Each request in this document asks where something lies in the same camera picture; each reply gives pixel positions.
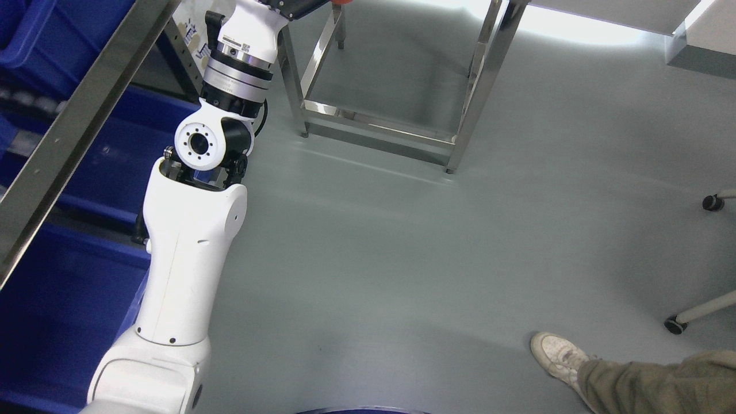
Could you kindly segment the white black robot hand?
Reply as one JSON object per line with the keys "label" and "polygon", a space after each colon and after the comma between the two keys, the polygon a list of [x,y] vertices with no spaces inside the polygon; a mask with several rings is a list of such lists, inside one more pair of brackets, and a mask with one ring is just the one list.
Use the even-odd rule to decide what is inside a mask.
{"label": "white black robot hand", "polygon": [[269,10],[276,11],[289,21],[299,20],[318,10],[318,8],[323,7],[326,3],[329,3],[328,0],[273,0],[258,2],[266,5]]}

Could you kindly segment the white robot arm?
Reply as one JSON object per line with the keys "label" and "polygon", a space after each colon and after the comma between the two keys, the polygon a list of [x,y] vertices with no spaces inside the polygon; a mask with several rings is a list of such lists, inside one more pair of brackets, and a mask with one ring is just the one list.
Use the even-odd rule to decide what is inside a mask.
{"label": "white robot arm", "polygon": [[84,413],[190,413],[208,370],[208,336],[224,260],[247,211],[242,178],[253,122],[273,79],[278,34],[293,13],[237,1],[208,14],[200,107],[154,163],[142,210],[151,263],[139,314],[102,357]]}

